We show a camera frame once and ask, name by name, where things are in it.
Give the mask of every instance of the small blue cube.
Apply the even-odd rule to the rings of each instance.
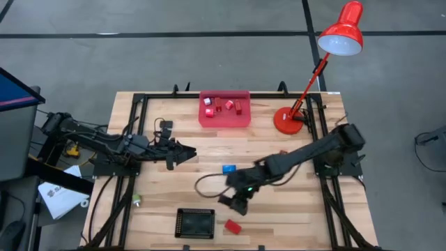
[[[223,174],[228,174],[230,172],[235,172],[237,167],[235,165],[223,165]]]

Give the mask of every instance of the red translucent tray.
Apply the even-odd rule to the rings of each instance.
[[[210,98],[212,104],[206,106],[203,99]],[[222,111],[216,112],[214,98],[222,100]],[[236,108],[228,110],[224,105],[228,100],[239,100],[242,105],[242,114],[236,114]],[[206,116],[206,109],[214,109],[214,117]],[[200,92],[200,106],[198,121],[204,128],[244,128],[251,122],[251,102],[249,91],[202,91]]]

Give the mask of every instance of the wooden table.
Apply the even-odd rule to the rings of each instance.
[[[128,123],[133,92],[118,92],[109,123],[109,133],[120,133]],[[345,113],[338,93],[322,93],[328,108],[325,117],[331,130]],[[312,161],[304,163],[295,177],[280,187],[266,186],[249,202],[246,216],[218,204],[217,199],[205,199],[194,191],[194,182],[201,176],[220,173],[222,165],[237,168],[252,167],[252,161],[280,150],[292,151],[312,143],[306,127],[296,135],[278,132],[272,116],[277,109],[293,103],[290,99],[251,99],[252,121],[248,128],[202,128],[198,122],[198,99],[151,99],[144,134],[153,136],[153,121],[157,117],[174,121],[172,137],[182,144],[197,148],[198,156],[168,171],[163,162],[145,162],[136,180],[134,191],[141,195],[141,207],[131,209],[125,249],[230,249],[255,250],[264,245],[267,250],[329,250],[330,239],[323,208],[321,187],[314,174]],[[318,136],[322,137],[318,113],[315,112]],[[87,236],[92,205],[107,177],[95,181],[84,235]],[[339,177],[346,214],[358,231],[377,245],[364,188],[351,177]],[[106,187],[98,202],[93,219],[95,234],[109,217],[116,178]],[[224,177],[202,180],[199,189],[218,193],[224,189]],[[177,208],[213,208],[216,214],[213,240],[175,238]],[[339,220],[334,214],[337,238],[343,245]],[[224,228],[232,219],[243,228],[234,235]],[[118,243],[121,219],[116,221],[114,245]]]

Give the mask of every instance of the gray floor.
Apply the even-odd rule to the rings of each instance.
[[[315,30],[334,22],[344,2],[311,0]],[[363,2],[363,31],[446,30],[446,1]],[[15,0],[0,23],[0,33],[306,28],[302,4],[292,0]],[[332,56],[325,70],[328,90],[342,92],[348,120],[367,140],[364,179],[383,248],[446,246],[446,174],[424,169],[413,151],[415,135],[446,124],[445,44],[446,36],[365,37],[361,54]],[[108,122],[116,91],[187,82],[193,90],[273,90],[282,80],[303,90],[312,62],[306,37],[0,40],[1,67],[42,87],[41,109],[95,123]],[[432,144],[420,155],[446,170],[444,147]],[[85,214],[77,209],[45,227],[40,249],[75,248]]]

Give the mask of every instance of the monitor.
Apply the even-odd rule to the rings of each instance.
[[[0,68],[0,112],[45,103],[45,99]]]

